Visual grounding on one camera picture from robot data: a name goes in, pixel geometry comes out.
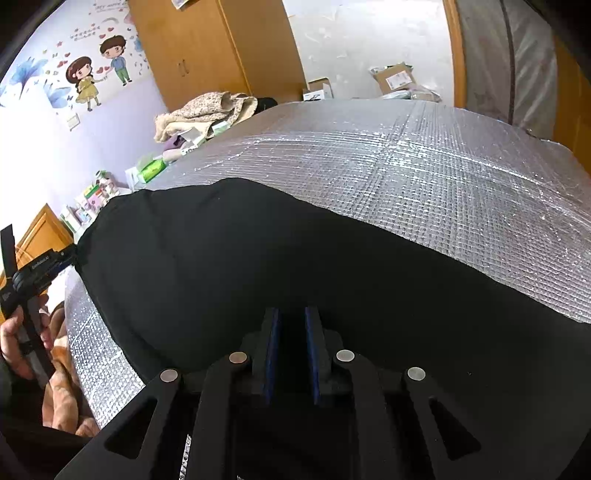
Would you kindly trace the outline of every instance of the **silver rivet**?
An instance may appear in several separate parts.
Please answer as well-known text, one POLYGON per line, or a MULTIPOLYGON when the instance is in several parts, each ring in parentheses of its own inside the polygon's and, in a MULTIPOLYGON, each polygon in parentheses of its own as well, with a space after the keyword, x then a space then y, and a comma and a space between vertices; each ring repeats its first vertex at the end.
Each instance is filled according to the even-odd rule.
POLYGON ((233 364, 243 364, 244 362, 246 362, 247 358, 248 355, 244 352, 234 352, 230 354, 230 361, 233 364))
POLYGON ((426 376, 425 370, 423 370, 421 367, 411 367, 408 369, 408 376, 413 379, 416 380, 417 382, 420 382, 421 380, 423 380, 426 376))
POLYGON ((355 358, 355 354, 351 350, 339 350, 336 352, 336 359, 341 362, 350 362, 355 358))
POLYGON ((178 378, 178 372, 169 368, 160 374, 160 380, 166 383, 174 382, 178 378))

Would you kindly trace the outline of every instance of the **brown hair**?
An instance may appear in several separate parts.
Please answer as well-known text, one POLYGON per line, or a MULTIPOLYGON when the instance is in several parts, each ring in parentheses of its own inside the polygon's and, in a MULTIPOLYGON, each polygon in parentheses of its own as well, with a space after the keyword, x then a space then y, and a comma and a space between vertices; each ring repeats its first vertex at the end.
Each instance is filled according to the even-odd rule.
POLYGON ((80 57, 79 59, 76 59, 72 63, 70 63, 70 66, 66 70, 66 80, 70 83, 74 83, 77 86, 80 83, 80 80, 77 79, 74 75, 78 70, 80 70, 84 65, 87 64, 92 65, 92 60, 90 59, 90 57, 80 57))
POLYGON ((123 38, 122 35, 115 35, 114 37, 107 38, 101 45, 100 45, 100 53, 104 54, 107 50, 113 47, 121 47, 125 48, 125 44, 127 42, 123 38))

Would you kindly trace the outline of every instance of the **cartoon girl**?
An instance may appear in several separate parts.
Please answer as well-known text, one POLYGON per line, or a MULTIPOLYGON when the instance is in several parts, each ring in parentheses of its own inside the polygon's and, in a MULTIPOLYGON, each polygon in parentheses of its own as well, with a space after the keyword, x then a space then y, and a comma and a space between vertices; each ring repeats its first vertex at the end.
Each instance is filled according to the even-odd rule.
POLYGON ((80 57, 74 60, 66 71, 66 79, 70 83, 76 85, 76 90, 79 95, 76 98, 76 103, 87 103, 88 111, 91 112, 90 101, 95 100, 96 106, 101 105, 99 102, 99 91, 95 87, 95 83, 102 82, 106 79, 106 75, 100 80, 95 80, 92 73, 92 60, 88 57, 80 57))

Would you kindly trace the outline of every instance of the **yellow dress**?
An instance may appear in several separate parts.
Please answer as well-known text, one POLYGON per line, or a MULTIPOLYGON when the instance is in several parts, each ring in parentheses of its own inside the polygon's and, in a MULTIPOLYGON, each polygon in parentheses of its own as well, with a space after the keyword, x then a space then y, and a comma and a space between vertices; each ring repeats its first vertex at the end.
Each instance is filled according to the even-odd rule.
POLYGON ((78 84, 78 90, 80 91, 80 95, 76 99, 77 103, 86 103, 91 98, 96 98, 99 94, 91 77, 83 78, 78 84))

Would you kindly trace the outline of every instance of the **foil bubble sheet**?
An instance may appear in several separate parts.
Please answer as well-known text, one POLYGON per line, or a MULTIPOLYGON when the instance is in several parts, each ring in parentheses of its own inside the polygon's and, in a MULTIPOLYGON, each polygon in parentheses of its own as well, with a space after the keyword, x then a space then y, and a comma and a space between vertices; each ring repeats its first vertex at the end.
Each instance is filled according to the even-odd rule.
MULTIPOLYGON (((431 102, 289 103, 235 125, 148 188, 227 177, 384 228, 591 322, 591 179, 562 145, 431 102)), ((71 280, 72 354, 104 424, 141 382, 71 280)))

